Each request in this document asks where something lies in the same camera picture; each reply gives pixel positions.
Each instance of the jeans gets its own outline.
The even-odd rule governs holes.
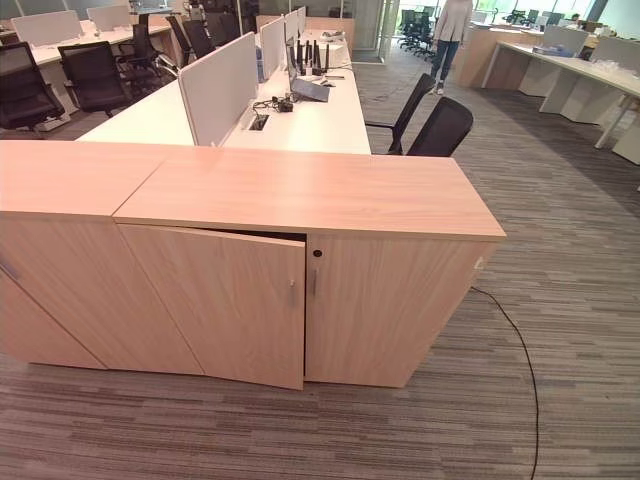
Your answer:
[[[431,62],[431,76],[433,78],[438,78],[438,70],[440,70],[440,65],[444,58],[442,73],[440,73],[440,82],[444,83],[447,75],[449,74],[449,68],[451,68],[453,57],[456,56],[456,52],[458,51],[458,45],[460,45],[460,42],[445,42],[443,40],[438,40],[438,50],[436,51],[435,58]]]

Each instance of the cabinet top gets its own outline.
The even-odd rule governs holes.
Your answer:
[[[176,147],[114,218],[278,232],[505,237],[450,158]]]
[[[166,157],[158,147],[0,142],[0,212],[111,216]]]

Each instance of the black cable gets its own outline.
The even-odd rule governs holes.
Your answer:
[[[540,404],[538,403],[538,386],[536,385],[536,375],[535,373],[533,373],[533,365],[531,364],[529,349],[527,348],[527,344],[525,343],[524,338],[520,333],[520,330],[518,329],[516,324],[513,323],[513,320],[511,320],[507,312],[505,312],[504,308],[502,307],[500,302],[496,299],[496,297],[491,295],[489,292],[485,292],[484,290],[480,290],[479,288],[476,288],[476,287],[471,287],[471,290],[474,290],[478,293],[482,293],[483,295],[486,295],[491,300],[493,300],[493,303],[495,303],[498,306],[498,308],[500,309],[504,317],[507,319],[507,321],[511,324],[513,329],[518,334],[518,338],[520,338],[520,343],[522,343],[522,348],[524,348],[524,353],[527,356],[527,363],[529,364],[529,370],[531,371],[531,382],[533,383],[534,398],[536,400],[536,452],[535,452],[535,457],[533,459],[533,470],[531,470],[531,477],[529,477],[530,480],[533,480],[533,477],[536,475],[536,468],[538,467],[538,454],[540,451]]]

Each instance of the person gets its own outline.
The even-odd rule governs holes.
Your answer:
[[[579,20],[580,20],[580,15],[578,15],[577,13],[574,13],[573,15],[571,15],[571,23],[567,25],[567,28],[571,30],[578,30],[580,28]]]
[[[431,63],[431,76],[436,80],[440,66],[442,66],[440,81],[436,87],[438,95],[444,93],[444,82],[458,51],[458,46],[464,41],[472,11],[473,0],[447,0],[442,12],[440,12],[440,18],[433,33],[436,56]]]

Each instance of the desk divider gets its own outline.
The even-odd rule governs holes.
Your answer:
[[[589,34],[583,30],[570,30],[564,27],[550,25],[544,30],[542,44],[545,47],[562,45],[574,56],[580,53]]]
[[[257,95],[254,33],[183,68],[178,83],[194,143],[221,146]]]
[[[591,55],[591,61],[613,60],[622,68],[635,70],[640,74],[640,43],[615,37],[600,37],[598,46]]]
[[[305,28],[307,28],[307,7],[300,7],[298,9],[298,31],[300,35],[304,33]]]
[[[89,20],[96,24],[101,32],[115,30],[116,27],[131,25],[129,8],[126,5],[87,8]]]
[[[298,40],[298,12],[294,11],[287,13],[284,16],[285,22],[285,40],[293,37],[293,40]]]
[[[282,64],[284,58],[284,17],[280,17],[260,28],[260,44],[264,62],[264,79],[268,80]]]
[[[78,14],[74,10],[41,13],[11,19],[18,38],[34,47],[51,45],[82,35]]]

